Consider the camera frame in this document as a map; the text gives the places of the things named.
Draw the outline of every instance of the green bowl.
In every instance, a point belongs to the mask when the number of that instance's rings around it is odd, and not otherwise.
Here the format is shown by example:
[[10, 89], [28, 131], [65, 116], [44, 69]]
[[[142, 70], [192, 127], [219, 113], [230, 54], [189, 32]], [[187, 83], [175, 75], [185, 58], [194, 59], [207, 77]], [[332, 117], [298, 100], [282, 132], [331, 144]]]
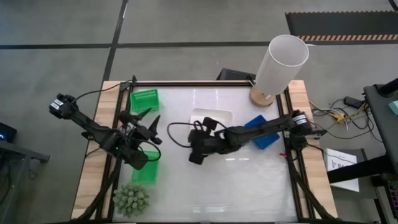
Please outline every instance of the green bowl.
[[139, 91], [130, 94], [131, 110], [140, 113], [151, 108], [151, 111], [159, 109], [159, 96], [157, 90]]
[[[148, 159], [156, 159], [159, 152], [144, 151]], [[141, 170], [132, 170], [131, 182], [134, 184], [156, 184], [157, 165], [159, 161], [147, 162]]]

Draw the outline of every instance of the wooden table frame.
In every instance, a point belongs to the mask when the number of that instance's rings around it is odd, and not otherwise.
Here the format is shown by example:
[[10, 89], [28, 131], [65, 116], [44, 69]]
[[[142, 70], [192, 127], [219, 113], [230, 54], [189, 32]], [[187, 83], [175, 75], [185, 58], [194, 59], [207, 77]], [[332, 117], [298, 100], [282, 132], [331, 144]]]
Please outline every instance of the wooden table frame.
[[[120, 82], [104, 82], [103, 90], [114, 86]], [[250, 86], [247, 81], [137, 81], [134, 86]], [[118, 126], [118, 111], [129, 107], [128, 92], [122, 88], [113, 88], [108, 91], [101, 92], [99, 97], [95, 121], [100, 125]], [[283, 94], [277, 96], [280, 115], [289, 114], [292, 110], [304, 111], [309, 120], [312, 121], [312, 113], [308, 103], [307, 92], [302, 80], [293, 80], [288, 89]], [[310, 144], [319, 145], [317, 140], [309, 140]], [[89, 142], [87, 152], [98, 147], [95, 142]], [[306, 147], [302, 153], [299, 153], [298, 160], [295, 161], [296, 169], [300, 172], [304, 180], [318, 201], [326, 208], [328, 213], [337, 217], [335, 203], [331, 194], [329, 181], [323, 162], [322, 152], [318, 149]], [[101, 183], [107, 178], [113, 169], [116, 161], [111, 156], [107, 156], [104, 151], [97, 151], [88, 157], [82, 168], [79, 188], [76, 194], [75, 205], [72, 211], [72, 218], [82, 214], [85, 208], [91, 203], [95, 195], [98, 193]], [[318, 218], [318, 214], [313, 211], [312, 206], [308, 203], [301, 188], [292, 179], [292, 189], [294, 192], [296, 212], [298, 220], [303, 218]], [[117, 186], [113, 185], [112, 190], [109, 189], [104, 200], [101, 212], [97, 211], [95, 217], [107, 217], [111, 222], [113, 216], [113, 204], [111, 203], [111, 192]]]

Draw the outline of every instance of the white cylinder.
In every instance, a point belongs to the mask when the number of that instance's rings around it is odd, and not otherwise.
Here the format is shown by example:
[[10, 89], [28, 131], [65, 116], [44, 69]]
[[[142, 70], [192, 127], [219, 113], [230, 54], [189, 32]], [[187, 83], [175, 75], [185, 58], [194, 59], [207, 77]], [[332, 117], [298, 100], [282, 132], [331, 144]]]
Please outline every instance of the white cylinder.
[[307, 61], [307, 45], [292, 35], [279, 35], [271, 41], [256, 76], [256, 85], [265, 95], [282, 93]]

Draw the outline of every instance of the blue block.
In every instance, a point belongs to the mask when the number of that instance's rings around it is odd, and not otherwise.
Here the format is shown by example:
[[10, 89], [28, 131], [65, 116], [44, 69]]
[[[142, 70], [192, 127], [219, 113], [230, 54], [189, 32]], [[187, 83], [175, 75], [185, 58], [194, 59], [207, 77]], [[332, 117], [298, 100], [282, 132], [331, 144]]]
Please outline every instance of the blue block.
[[[259, 115], [259, 116], [255, 117], [253, 120], [249, 121], [244, 126], [250, 128], [257, 124], [262, 124], [265, 122], [267, 122], [267, 120], [262, 115]], [[259, 147], [260, 149], [265, 149], [266, 147], [268, 147], [269, 145], [271, 145], [278, 139], [279, 139], [278, 134], [268, 134], [264, 137], [257, 138], [253, 141], [256, 143], [257, 147]]]
[[398, 100], [393, 101], [393, 102], [389, 103], [388, 105], [390, 106], [390, 108], [392, 109], [394, 114], [398, 115]]

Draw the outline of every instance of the black metal frame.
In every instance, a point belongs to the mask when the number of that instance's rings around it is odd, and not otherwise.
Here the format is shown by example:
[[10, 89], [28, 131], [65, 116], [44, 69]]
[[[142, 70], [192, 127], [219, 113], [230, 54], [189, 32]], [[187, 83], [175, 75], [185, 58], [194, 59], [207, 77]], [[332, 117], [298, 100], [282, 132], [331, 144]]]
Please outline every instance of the black metal frame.
[[[221, 87], [222, 86], [247, 86], [247, 87], [250, 87], [251, 84], [249, 82], [245, 82], [245, 81], [171, 81], [171, 82], [169, 82], [169, 81], [159, 81], [159, 82], [152, 82], [152, 81], [136, 81], [135, 82], [135, 81], [133, 81], [133, 83], [128, 86], [129, 87], [128, 90], [129, 90], [129, 93], [131, 93], [134, 90], [134, 87], [152, 87], [152, 86], [153, 87], [159, 87], [159, 86], [175, 86], [175, 87], [183, 87], [183, 86], [221, 86]], [[117, 116], [121, 110], [121, 103], [123, 100], [123, 95], [124, 95], [125, 90], [127, 90], [126, 86], [121, 86], [119, 89], [118, 100], [116, 103], [116, 109], [115, 109], [115, 114], [114, 114], [113, 128], [116, 128], [117, 123], [118, 123]], [[286, 99], [288, 112], [289, 112], [289, 114], [291, 114], [291, 112], [293, 111], [293, 107], [292, 107], [292, 102], [290, 99], [289, 88], [287, 88], [284, 91], [284, 95], [285, 95], [285, 99]], [[281, 99], [280, 95], [276, 96], [276, 102], [278, 105], [279, 116], [282, 116], [284, 114], [284, 110], [283, 110], [282, 99]], [[129, 101], [129, 94], [128, 94], [127, 101], [126, 101], [126, 108], [129, 108], [129, 107], [130, 107], [130, 101]], [[284, 137], [284, 143], [285, 143], [285, 150], [286, 150], [287, 158], [292, 159], [292, 152], [290, 149], [288, 149], [286, 147], [287, 140], [285, 137]], [[304, 160], [303, 160], [303, 156], [302, 156], [301, 152], [298, 152], [297, 156], [298, 156], [297, 162], [300, 167], [300, 175], [303, 177], [304, 181], [308, 184], [307, 173], [305, 171], [305, 164], [304, 164]], [[110, 173], [111, 159], [112, 159], [111, 156], [108, 156], [106, 159], [102, 183], [106, 182], [107, 177]], [[116, 161], [114, 169], [120, 168], [120, 166], [121, 166], [121, 161]], [[288, 163], [288, 167], [289, 167], [290, 181], [292, 184], [293, 198], [294, 198], [298, 222], [305, 221], [305, 222], [309, 222], [309, 223], [336, 223], [335, 220], [333, 220], [331, 222], [330, 220], [315, 219], [315, 212], [314, 212], [313, 206], [307, 197], [305, 197], [305, 198], [306, 198], [306, 202], [307, 202], [307, 210], [308, 210], [309, 218], [303, 217], [302, 206], [300, 203], [299, 187], [297, 185], [297, 182], [291, 176], [291, 173], [292, 173], [293, 169], [295, 169], [295, 168], [294, 168], [294, 165], [291, 163]], [[116, 180], [113, 182], [112, 191], [117, 189], [118, 182], [119, 182], [119, 179], [116, 178]], [[111, 198], [110, 198], [110, 204], [109, 204], [109, 208], [108, 208], [107, 217], [103, 218], [101, 216], [102, 211], [103, 211], [103, 200], [104, 200], [103, 199], [100, 206], [98, 206], [98, 208], [97, 208], [97, 213], [96, 213], [94, 222], [97, 221], [97, 222], [101, 223], [104, 220], [106, 220], [107, 222], [111, 222], [113, 213], [114, 213], [114, 203], [112, 201], [112, 197], [113, 197], [113, 195], [111, 195]]]
[[5, 201], [0, 205], [0, 223], [7, 223], [12, 217], [11, 213], [14, 212], [12, 209], [17, 201], [25, 174], [30, 169], [30, 161], [37, 159], [40, 163], [46, 164], [50, 160], [50, 155], [35, 152], [6, 141], [0, 141], [0, 153], [10, 163], [8, 172], [11, 172], [10, 175], [12, 175], [12, 180], [11, 178], [8, 180], [12, 187], [5, 195]]

